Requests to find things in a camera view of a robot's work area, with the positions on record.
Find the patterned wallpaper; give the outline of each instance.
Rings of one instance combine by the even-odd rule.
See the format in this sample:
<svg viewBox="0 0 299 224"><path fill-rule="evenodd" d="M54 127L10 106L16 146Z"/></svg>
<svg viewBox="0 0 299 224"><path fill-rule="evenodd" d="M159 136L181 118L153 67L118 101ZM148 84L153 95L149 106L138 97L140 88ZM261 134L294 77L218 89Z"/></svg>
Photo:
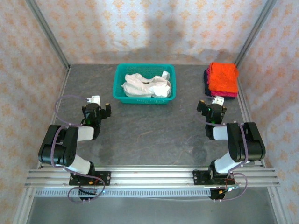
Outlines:
<svg viewBox="0 0 299 224"><path fill-rule="evenodd" d="M278 0L240 67L240 81L299 223L299 1Z"/></svg>
<svg viewBox="0 0 299 224"><path fill-rule="evenodd" d="M266 0L37 0L69 63L234 62Z"/></svg>
<svg viewBox="0 0 299 224"><path fill-rule="evenodd" d="M0 223L10 224L65 70L24 0L1 0L0 15Z"/></svg>

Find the white cloth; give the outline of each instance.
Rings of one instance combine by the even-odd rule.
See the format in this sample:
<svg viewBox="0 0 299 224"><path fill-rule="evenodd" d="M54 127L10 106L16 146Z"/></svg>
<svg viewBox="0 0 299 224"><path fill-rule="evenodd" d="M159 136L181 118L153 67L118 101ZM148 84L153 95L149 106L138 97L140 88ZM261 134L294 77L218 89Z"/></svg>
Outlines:
<svg viewBox="0 0 299 224"><path fill-rule="evenodd" d="M164 71L162 76L146 79L139 73L126 75L126 82L122 85L128 97L157 97L166 98L171 94L169 72Z"/></svg>

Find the gray tabletop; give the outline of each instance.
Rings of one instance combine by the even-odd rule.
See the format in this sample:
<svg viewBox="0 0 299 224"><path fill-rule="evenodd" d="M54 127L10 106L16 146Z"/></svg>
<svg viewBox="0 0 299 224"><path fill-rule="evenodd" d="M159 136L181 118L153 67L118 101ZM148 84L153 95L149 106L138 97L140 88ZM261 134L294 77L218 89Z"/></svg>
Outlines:
<svg viewBox="0 0 299 224"><path fill-rule="evenodd" d="M95 165L209 165L228 151L226 141L209 140L204 117L196 111L204 95L207 65L175 65L176 98L167 105L123 104L112 96L117 65L73 65L64 95L100 95L111 104L112 115L103 119L96 140L78 142L77 154ZM86 102L64 99L58 114L79 123ZM242 122L238 100L227 100L223 122Z"/></svg>

